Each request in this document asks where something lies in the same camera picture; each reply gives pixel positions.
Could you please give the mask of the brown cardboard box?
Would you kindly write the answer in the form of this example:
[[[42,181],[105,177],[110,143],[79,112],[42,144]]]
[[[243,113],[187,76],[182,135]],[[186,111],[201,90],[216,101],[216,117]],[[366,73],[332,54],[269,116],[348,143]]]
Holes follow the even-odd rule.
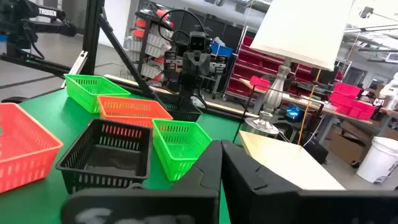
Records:
[[[326,147],[347,164],[361,163],[371,146],[374,133],[369,126],[345,121],[334,124],[325,138]]]

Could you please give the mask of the black plastic slotted basket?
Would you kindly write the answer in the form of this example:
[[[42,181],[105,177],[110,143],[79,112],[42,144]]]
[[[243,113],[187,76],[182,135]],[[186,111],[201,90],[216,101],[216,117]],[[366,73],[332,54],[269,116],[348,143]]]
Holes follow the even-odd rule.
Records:
[[[202,115],[202,112],[183,96],[167,93],[157,93],[156,95],[156,100],[174,120],[196,122]]]
[[[150,176],[152,130],[93,119],[56,164],[66,190],[128,188]]]

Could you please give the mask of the rack of red bins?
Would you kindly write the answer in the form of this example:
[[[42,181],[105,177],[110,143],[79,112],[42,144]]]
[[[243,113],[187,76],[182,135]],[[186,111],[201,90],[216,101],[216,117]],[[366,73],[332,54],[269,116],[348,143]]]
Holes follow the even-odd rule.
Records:
[[[250,80],[252,76],[266,76],[270,81],[277,75],[278,67],[283,64],[281,58],[260,53],[250,48],[253,38],[245,35],[238,50],[231,76],[226,86],[225,95],[247,98],[250,95],[249,88],[240,81]]]

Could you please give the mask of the black aluminium rig frame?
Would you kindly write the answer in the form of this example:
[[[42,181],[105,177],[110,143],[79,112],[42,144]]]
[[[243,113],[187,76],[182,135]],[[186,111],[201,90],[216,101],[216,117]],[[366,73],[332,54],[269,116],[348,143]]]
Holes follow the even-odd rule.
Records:
[[[108,40],[111,42],[115,51],[117,51],[120,59],[127,66],[131,75],[134,77],[138,86],[134,87],[123,79],[122,84],[127,86],[128,90],[132,90],[142,96],[149,96],[157,98],[156,92],[149,88],[148,84],[142,79],[141,74],[133,66],[132,62],[128,59],[123,47],[113,34],[111,26],[106,22],[105,10],[104,10],[105,0],[87,0],[86,5],[86,17],[85,17],[85,32],[83,34],[83,50],[88,52],[88,61],[82,64],[82,69],[79,73],[83,75],[94,75],[95,74],[95,62],[97,54],[98,39],[100,34],[100,29],[104,29]],[[234,121],[242,121],[245,117],[253,116],[253,114],[247,111],[240,111],[234,108],[225,107],[223,105],[218,105],[214,103],[205,103],[204,107],[199,107],[199,110],[212,114],[215,116],[220,116],[225,119],[230,119]]]

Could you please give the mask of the white shade silver table lamp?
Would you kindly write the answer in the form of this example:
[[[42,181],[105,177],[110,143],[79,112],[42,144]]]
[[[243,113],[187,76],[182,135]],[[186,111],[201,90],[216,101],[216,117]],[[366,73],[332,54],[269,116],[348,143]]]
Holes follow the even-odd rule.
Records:
[[[250,49],[283,59],[264,95],[257,124],[268,132],[291,63],[332,71],[354,0],[272,0]]]

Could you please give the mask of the silver frame bracket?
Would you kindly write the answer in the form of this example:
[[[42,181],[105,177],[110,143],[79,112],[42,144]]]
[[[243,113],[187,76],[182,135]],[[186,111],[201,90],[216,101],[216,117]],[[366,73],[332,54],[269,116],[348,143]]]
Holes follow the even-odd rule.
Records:
[[[68,74],[79,74],[86,63],[87,58],[88,52],[82,50]]]

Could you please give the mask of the green plastic slotted basket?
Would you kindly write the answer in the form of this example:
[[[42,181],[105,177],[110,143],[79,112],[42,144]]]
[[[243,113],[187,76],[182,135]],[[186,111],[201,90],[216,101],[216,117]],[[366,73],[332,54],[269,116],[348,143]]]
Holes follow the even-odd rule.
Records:
[[[177,181],[191,168],[212,139],[198,124],[153,119],[153,145],[169,181]]]
[[[102,76],[64,74],[68,96],[91,114],[100,112],[98,96],[128,97],[130,93]]]

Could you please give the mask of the wooden workbench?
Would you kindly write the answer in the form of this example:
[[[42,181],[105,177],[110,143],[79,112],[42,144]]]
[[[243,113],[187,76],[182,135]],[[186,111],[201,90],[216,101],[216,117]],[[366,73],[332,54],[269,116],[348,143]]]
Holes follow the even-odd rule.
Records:
[[[265,87],[262,87],[261,89],[258,89],[257,87],[253,88],[253,86],[250,84],[249,80],[240,78],[239,81],[241,83],[243,83],[244,85],[246,85],[248,88],[250,88],[253,93],[256,92],[256,93],[261,93],[263,95],[266,94]],[[313,100],[311,101],[306,98],[302,98],[302,97],[295,96],[295,95],[290,95],[288,93],[282,94],[282,101],[287,101],[289,103],[295,103],[295,104],[301,105],[301,106],[307,106],[307,104],[309,103],[308,107],[313,110],[318,110],[321,106],[323,106],[323,103],[318,103],[316,101],[313,101]],[[330,114],[330,115],[337,116],[337,117],[340,117],[343,119],[357,121],[357,122],[364,123],[364,124],[373,124],[373,122],[370,119],[369,120],[356,119],[354,117],[338,113],[338,112],[336,112],[336,110],[331,110],[329,108],[323,108],[322,113]]]

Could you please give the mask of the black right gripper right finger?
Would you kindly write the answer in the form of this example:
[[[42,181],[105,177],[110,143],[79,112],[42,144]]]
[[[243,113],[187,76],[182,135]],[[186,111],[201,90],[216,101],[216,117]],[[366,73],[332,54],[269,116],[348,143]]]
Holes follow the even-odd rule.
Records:
[[[221,142],[232,224],[398,224],[398,191],[303,190]]]

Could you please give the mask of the blue plastic bin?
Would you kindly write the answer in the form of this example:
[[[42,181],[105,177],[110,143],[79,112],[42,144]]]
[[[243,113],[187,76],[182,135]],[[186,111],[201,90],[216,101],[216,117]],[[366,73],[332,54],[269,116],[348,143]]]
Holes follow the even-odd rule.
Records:
[[[210,43],[210,50],[213,55],[230,57],[233,53],[233,49],[217,44],[216,42]]]

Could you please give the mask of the rack with orange white bins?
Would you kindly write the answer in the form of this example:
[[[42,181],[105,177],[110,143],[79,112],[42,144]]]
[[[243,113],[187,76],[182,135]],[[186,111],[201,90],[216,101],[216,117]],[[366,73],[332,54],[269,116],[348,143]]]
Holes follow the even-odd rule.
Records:
[[[160,21],[163,10],[140,9],[124,38],[124,49],[133,66],[145,80],[164,80],[164,54],[172,48],[173,23],[168,17]]]

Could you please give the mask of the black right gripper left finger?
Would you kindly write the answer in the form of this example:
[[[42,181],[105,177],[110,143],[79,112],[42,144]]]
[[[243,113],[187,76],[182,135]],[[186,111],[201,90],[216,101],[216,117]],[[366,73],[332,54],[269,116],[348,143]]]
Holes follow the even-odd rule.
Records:
[[[212,141],[187,173],[167,190],[88,189],[62,206],[62,224],[217,224],[221,141]]]

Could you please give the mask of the orange plastic slotted basket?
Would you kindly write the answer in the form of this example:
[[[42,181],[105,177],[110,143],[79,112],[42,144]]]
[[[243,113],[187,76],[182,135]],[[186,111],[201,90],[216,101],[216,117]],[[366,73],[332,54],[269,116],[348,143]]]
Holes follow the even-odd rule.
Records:
[[[15,103],[0,103],[0,194],[48,176],[64,143]]]
[[[101,119],[147,128],[153,128],[153,119],[173,120],[169,112],[154,100],[98,96],[98,104]]]

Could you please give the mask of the red plastic storage bin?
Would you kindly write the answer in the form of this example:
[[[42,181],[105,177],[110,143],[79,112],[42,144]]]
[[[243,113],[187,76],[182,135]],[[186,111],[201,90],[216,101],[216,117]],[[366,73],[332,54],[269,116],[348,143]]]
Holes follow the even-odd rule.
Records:
[[[353,96],[341,93],[332,93],[330,101],[337,113],[360,120],[369,120],[376,109],[374,106],[355,100]]]
[[[353,85],[338,82],[333,89],[334,93],[340,93],[345,96],[357,97],[362,89]]]
[[[267,91],[271,87],[269,80],[259,78],[257,76],[252,76],[250,79],[250,84],[255,86],[256,89]]]

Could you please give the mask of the blue glowing device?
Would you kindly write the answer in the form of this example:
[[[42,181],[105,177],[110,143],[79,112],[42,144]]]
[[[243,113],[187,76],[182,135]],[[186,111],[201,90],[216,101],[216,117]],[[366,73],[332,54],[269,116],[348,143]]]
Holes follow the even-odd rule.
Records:
[[[286,109],[285,117],[293,121],[300,121],[303,117],[303,111],[298,106],[291,104]]]

